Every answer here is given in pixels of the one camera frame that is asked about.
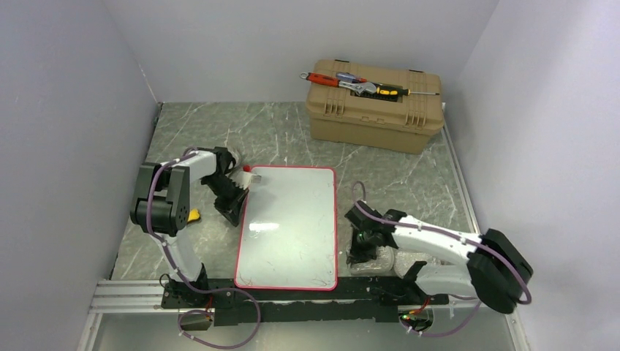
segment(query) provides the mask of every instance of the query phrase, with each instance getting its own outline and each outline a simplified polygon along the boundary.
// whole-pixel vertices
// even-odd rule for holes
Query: red wrench handle
[[[310,80],[312,83],[321,84],[323,86],[335,86],[338,87],[339,80],[328,75],[319,75],[317,73],[309,73],[306,80]]]

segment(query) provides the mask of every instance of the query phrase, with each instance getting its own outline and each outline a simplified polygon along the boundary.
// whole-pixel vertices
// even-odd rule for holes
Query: toolbox lid
[[[437,75],[406,69],[386,69],[347,61],[320,60],[315,73],[335,77],[348,72],[373,83],[408,88],[411,91],[437,92],[439,95],[410,94],[395,102],[359,97],[346,88],[311,83],[306,108],[312,118],[369,124],[376,128],[397,129],[423,135],[435,135],[444,126],[441,80]]]

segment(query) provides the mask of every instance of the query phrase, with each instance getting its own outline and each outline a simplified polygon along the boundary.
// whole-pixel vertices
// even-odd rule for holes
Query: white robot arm
[[[378,246],[425,252],[450,265],[414,263],[404,279],[427,296],[478,297],[501,313],[512,313],[533,274],[506,236],[490,229],[485,235],[462,233],[425,223],[397,210],[385,215],[359,200],[345,214],[353,229],[348,263],[376,258]]]

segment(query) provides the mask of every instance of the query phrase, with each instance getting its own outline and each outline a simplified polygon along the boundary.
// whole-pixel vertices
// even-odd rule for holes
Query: yellow object
[[[187,217],[187,223],[192,223],[200,219],[200,212],[198,212],[198,208],[194,208],[189,212],[189,217]]]

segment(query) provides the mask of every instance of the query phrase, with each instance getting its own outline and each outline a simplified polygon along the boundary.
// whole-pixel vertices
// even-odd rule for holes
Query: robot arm
[[[170,269],[170,289],[184,301],[194,306],[203,306],[207,295],[191,291],[173,269],[164,251],[170,253],[178,270],[196,288],[208,290],[208,278],[204,265],[194,252],[192,242],[186,233],[186,224],[190,211],[189,185],[200,180],[209,186],[216,195],[215,208],[230,224],[237,226],[241,218],[241,206],[248,194],[248,189],[239,186],[229,174],[236,168],[238,159],[226,148],[198,148],[189,150],[184,159],[172,167],[163,170],[159,176],[155,191],[166,190],[165,195],[154,195],[151,203],[151,225],[154,233],[163,241],[154,237]],[[129,214],[134,224],[140,225],[144,233],[147,229],[147,208],[151,183],[155,174],[163,165],[145,162],[140,167]]]
[[[525,284],[532,277],[532,267],[506,236],[497,230],[490,229],[485,235],[461,233],[422,222],[401,211],[389,210],[381,215],[363,201],[357,204],[367,214],[384,219],[383,222],[401,225],[373,220],[354,206],[345,215],[353,229],[348,263],[367,262],[376,258],[378,246],[425,252],[451,263],[432,265],[416,262],[411,266],[404,279],[414,284],[421,294],[477,296],[498,312],[512,313],[523,289],[509,269],[480,246],[498,252],[515,267]]]

